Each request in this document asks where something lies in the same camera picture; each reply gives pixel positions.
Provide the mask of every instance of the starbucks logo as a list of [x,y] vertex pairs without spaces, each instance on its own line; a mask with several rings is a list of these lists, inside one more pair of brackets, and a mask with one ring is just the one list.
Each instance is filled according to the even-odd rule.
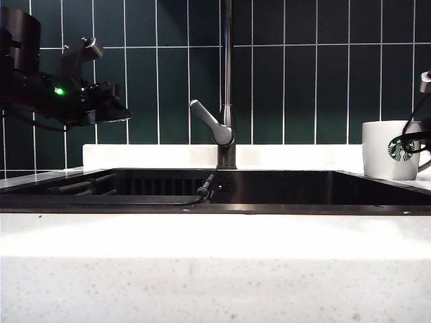
[[[411,149],[415,149],[415,145],[413,143],[408,143],[408,145]],[[406,162],[413,155],[412,153],[408,153],[404,150],[401,143],[401,137],[395,137],[391,140],[388,145],[388,153],[392,159],[395,159],[397,162],[400,161],[401,158]]]

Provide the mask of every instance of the green light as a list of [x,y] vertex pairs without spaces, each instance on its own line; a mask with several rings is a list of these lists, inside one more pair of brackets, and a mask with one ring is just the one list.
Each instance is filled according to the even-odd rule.
[[64,96],[66,94],[65,90],[61,87],[54,87],[54,92],[59,96]]

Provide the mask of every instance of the faucet handle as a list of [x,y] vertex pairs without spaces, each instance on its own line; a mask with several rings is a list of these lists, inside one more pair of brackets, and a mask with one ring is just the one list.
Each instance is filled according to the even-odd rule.
[[229,146],[234,139],[232,129],[220,124],[216,118],[198,101],[190,101],[190,111],[198,116],[213,132],[214,141],[221,146]]

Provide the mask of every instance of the sink basin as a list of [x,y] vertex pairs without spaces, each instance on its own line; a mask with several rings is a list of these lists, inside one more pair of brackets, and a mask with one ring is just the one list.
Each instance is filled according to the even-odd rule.
[[[197,194],[210,175],[206,199]],[[336,171],[113,169],[0,190],[0,206],[431,205],[431,192]]]

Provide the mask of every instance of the backsplash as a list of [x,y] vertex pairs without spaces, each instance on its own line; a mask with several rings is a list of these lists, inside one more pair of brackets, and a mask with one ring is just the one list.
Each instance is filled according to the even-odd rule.
[[[65,135],[5,118],[3,176],[80,166],[85,143],[212,143],[188,102],[214,114],[222,103],[223,2],[0,0],[41,22],[41,71],[55,73],[65,44],[95,35],[105,54],[84,65],[84,78],[118,83],[133,114]],[[233,0],[233,8],[241,144],[360,143],[363,122],[409,116],[419,74],[431,68],[429,0]]]

